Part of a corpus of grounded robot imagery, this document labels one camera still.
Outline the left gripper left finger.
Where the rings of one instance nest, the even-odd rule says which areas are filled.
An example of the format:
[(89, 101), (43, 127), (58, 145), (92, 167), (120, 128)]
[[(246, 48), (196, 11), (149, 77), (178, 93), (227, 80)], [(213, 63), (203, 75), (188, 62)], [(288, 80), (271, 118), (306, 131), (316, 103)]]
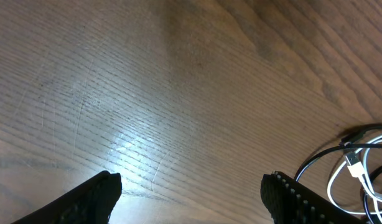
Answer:
[(121, 193), (121, 175), (105, 170), (13, 224), (107, 224)]

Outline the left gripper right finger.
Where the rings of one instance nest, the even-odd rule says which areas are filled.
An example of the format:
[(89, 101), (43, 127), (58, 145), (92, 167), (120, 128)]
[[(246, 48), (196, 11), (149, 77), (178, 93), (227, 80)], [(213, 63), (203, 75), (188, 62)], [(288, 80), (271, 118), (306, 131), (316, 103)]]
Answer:
[(283, 172), (265, 174), (261, 200), (275, 224), (363, 224)]

